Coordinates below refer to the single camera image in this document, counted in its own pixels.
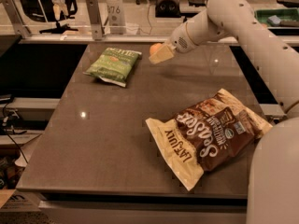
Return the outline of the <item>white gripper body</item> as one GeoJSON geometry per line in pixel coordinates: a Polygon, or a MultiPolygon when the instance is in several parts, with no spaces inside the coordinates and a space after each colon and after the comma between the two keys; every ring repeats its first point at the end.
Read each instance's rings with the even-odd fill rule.
{"type": "Polygon", "coordinates": [[[167,38],[166,44],[171,48],[171,50],[179,53],[187,53],[194,50],[196,45],[190,38],[188,23],[184,22],[177,27],[167,38]]]}

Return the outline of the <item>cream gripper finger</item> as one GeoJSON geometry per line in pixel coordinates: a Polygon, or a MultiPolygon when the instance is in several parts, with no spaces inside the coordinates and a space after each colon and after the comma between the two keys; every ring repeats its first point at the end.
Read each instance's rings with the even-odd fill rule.
{"type": "Polygon", "coordinates": [[[174,56],[174,47],[171,44],[162,43],[161,47],[153,55],[149,56],[149,61],[152,64],[157,64],[170,60],[174,56]]]}

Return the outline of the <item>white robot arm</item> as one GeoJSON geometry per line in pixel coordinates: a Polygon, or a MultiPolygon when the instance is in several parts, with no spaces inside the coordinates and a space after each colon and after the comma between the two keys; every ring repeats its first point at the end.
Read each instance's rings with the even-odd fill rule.
{"type": "MultiPolygon", "coordinates": [[[[263,27],[246,0],[207,0],[149,60],[160,63],[207,41],[233,36],[277,101],[299,98],[299,53],[263,27]]],[[[246,224],[299,224],[299,118],[275,125],[255,148],[249,173],[246,224]]]]}

